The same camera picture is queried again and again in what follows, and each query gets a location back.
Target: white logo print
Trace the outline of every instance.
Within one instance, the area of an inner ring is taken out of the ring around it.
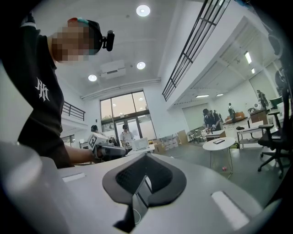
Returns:
[[[43,101],[45,101],[46,99],[48,101],[50,101],[49,98],[48,98],[48,89],[47,89],[46,85],[43,84],[42,81],[40,81],[38,77],[37,77],[37,79],[38,79],[38,86],[35,87],[35,88],[37,90],[40,90],[39,98],[42,97]]]

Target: tablet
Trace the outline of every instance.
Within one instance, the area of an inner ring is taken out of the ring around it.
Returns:
[[[214,144],[220,144],[220,143],[222,143],[223,141],[225,141],[225,140],[223,140],[223,139],[219,139],[219,140],[217,140],[217,141],[214,141],[213,143],[214,143]]]

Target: cap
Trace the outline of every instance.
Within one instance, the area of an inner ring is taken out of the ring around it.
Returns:
[[[89,26],[89,28],[90,28],[89,36],[91,38],[93,38],[93,50],[90,51],[89,54],[94,55],[97,52],[99,52],[100,48],[103,45],[103,36],[101,34],[100,25],[95,21],[85,20],[85,19],[82,19],[80,17],[72,18],[71,20],[77,20],[78,22],[85,23],[85,24],[87,24]]]

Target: window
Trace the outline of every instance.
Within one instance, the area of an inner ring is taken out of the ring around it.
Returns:
[[[114,117],[135,113],[132,94],[112,98],[112,105]]]
[[[133,93],[132,95],[136,112],[148,110],[146,98],[143,92]]]
[[[111,99],[101,101],[101,120],[111,119]]]
[[[63,137],[61,139],[63,140],[64,144],[68,146],[73,146],[73,143],[75,142],[74,135]]]
[[[106,137],[115,136],[115,128],[112,122],[102,125],[102,132]]]
[[[156,139],[156,134],[154,127],[152,125],[151,115],[141,115],[138,116],[139,126],[141,127],[142,137],[147,137],[147,139]]]

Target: ceiling light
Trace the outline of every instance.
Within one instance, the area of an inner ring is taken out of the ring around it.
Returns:
[[[199,98],[199,97],[208,97],[209,95],[197,95],[196,98]]]
[[[136,67],[141,70],[141,69],[144,69],[146,67],[146,64],[144,62],[139,62]]]
[[[245,57],[247,59],[248,64],[250,64],[252,62],[252,60],[251,60],[251,57],[249,55],[249,52],[246,52],[244,55],[245,55]]]
[[[96,81],[96,80],[97,80],[97,77],[96,77],[95,75],[89,75],[89,76],[88,76],[88,79],[89,79],[90,81]]]
[[[142,17],[148,16],[150,14],[150,12],[151,12],[151,10],[147,5],[140,5],[136,9],[136,13]]]

